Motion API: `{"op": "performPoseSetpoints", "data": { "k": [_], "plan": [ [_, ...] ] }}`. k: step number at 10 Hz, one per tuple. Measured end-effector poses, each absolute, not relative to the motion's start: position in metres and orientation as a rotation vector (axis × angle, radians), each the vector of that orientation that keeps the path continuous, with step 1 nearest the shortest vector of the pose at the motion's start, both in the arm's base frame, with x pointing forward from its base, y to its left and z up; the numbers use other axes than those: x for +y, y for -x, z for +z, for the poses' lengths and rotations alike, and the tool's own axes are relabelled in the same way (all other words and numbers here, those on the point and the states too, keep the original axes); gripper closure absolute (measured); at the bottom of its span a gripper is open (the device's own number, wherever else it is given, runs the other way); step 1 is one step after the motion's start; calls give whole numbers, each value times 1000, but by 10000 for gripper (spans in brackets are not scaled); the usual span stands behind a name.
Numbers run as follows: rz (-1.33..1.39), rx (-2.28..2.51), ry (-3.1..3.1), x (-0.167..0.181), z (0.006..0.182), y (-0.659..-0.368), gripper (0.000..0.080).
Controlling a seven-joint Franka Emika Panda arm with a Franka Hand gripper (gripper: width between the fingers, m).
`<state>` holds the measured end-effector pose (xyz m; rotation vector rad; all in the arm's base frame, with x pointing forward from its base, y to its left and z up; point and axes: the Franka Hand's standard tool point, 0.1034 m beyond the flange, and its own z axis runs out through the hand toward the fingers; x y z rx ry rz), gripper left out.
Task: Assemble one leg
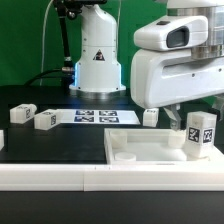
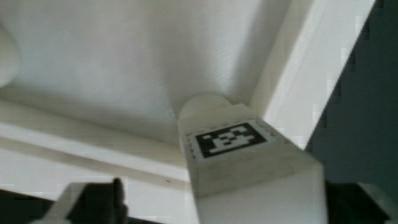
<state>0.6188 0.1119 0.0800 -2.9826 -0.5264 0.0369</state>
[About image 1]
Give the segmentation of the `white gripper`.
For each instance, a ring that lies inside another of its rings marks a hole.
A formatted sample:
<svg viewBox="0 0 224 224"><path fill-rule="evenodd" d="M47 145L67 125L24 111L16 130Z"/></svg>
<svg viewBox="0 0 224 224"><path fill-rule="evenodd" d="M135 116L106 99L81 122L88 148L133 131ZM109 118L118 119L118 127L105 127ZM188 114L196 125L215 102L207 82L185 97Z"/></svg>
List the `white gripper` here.
<svg viewBox="0 0 224 224"><path fill-rule="evenodd" d="M155 52L139 50L131 64L131 97L140 107L164 107L170 128L181 129L178 103L224 93L224 57L193 60L189 49ZM224 100L212 108L224 114Z"/></svg>

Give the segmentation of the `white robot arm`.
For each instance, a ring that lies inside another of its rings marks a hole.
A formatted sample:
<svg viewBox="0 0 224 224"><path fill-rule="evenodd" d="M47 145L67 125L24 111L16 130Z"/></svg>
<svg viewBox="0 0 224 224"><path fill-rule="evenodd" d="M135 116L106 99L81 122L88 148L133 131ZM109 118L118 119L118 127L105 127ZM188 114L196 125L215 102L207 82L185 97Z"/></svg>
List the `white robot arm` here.
<svg viewBox="0 0 224 224"><path fill-rule="evenodd" d="M122 89L116 34L97 6L83 10L82 55L72 92L102 98ZM145 109L162 107L175 129L177 105L214 96L211 111L224 118L224 0L167 0L167 13L134 33L139 47L131 64L132 100Z"/></svg>

